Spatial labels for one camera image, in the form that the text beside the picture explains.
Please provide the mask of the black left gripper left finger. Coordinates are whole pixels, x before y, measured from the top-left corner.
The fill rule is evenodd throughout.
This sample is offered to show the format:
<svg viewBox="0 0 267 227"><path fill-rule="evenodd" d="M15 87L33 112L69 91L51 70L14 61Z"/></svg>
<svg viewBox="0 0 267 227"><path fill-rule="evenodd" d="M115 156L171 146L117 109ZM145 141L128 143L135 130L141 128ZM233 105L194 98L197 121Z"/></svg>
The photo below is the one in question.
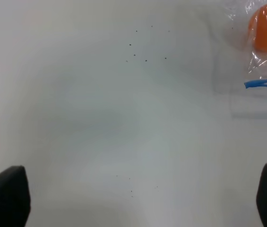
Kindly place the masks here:
<svg viewBox="0 0 267 227"><path fill-rule="evenodd" d="M24 227L31 211L31 197L24 166L0 173L0 227Z"/></svg>

